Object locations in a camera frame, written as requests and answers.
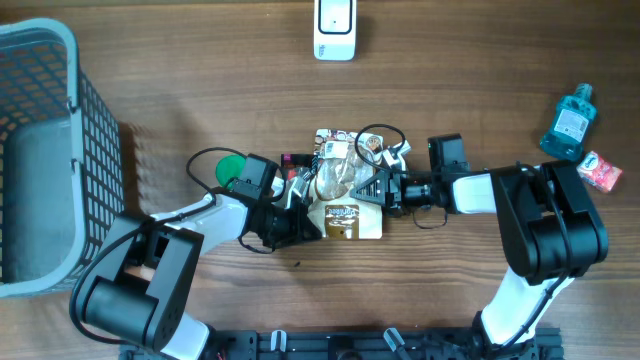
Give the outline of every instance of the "red object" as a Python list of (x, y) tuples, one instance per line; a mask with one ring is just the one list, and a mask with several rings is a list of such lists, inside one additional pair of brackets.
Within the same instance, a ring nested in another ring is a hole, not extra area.
[(578, 166), (578, 174), (598, 190), (608, 193), (622, 175), (622, 170), (611, 165), (595, 151), (591, 151)]

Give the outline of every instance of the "brown label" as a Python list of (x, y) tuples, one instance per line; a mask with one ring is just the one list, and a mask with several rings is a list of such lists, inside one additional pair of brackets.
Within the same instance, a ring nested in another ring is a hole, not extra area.
[(360, 230), (358, 205), (327, 205), (324, 208), (324, 228), (333, 239), (357, 239)]

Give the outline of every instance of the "white rectangular object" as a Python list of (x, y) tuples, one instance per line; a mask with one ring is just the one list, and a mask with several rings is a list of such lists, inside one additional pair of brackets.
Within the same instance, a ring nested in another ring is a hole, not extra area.
[(315, 0), (313, 53), (318, 60), (353, 59), (356, 13), (357, 0)]

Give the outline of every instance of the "robotic arm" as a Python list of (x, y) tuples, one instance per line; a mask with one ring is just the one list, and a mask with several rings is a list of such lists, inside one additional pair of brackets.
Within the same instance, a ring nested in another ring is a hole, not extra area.
[[(530, 359), (531, 351), (537, 351), (532, 350), (537, 346), (535, 326), (551, 301), (607, 254), (604, 226), (575, 167), (563, 162), (538, 168), (517, 164), (473, 173), (462, 139), (449, 135), (429, 139), (432, 172), (411, 172), (402, 159), (409, 150), (405, 141), (385, 150), (386, 170), (355, 188), (351, 196), (379, 204), (395, 216), (410, 207), (429, 206), (443, 207), (451, 214), (496, 213), (509, 269), (494, 299), (464, 336), (438, 338), (427, 330), (421, 347), (409, 347), (397, 330), (389, 329), (379, 337), (388, 347), (376, 358), (422, 359), (429, 354), (427, 359), (520, 359), (526, 354)], [(184, 312), (198, 257), (249, 231), (272, 250), (321, 237), (307, 218), (306, 195), (301, 195), (306, 191), (291, 189), (286, 209), (268, 197), (276, 171), (275, 163), (249, 155), (232, 190), (210, 192), (199, 203), (172, 213), (121, 214), (100, 255), (74, 289), (70, 313), (76, 326), (98, 341), (134, 344), (164, 357), (219, 359), (226, 345), (216, 331)], [(125, 271), (126, 265), (142, 264), (156, 270), (150, 281)], [(122, 340), (93, 335), (80, 323)], [(324, 358), (322, 354), (336, 360), (368, 359), (358, 357), (355, 349), (369, 344), (367, 351), (371, 351), (374, 344), (354, 340), (365, 336), (361, 334), (331, 334), (327, 340), (323, 334), (310, 335), (314, 349), (326, 342), (328, 350), (318, 353), (316, 349), (308, 356), (298, 351), (290, 357), (284, 355), (290, 346), (286, 334), (274, 333), (270, 340), (264, 337), (270, 352), (263, 353), (262, 345), (251, 345), (249, 351), (256, 359), (316, 359)]]

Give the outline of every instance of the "bottle label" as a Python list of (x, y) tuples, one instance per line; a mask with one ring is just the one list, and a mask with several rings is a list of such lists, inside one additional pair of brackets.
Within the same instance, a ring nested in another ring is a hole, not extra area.
[(553, 130), (570, 136), (577, 142), (582, 142), (587, 126), (589, 126), (589, 120), (584, 116), (570, 110), (562, 110)]

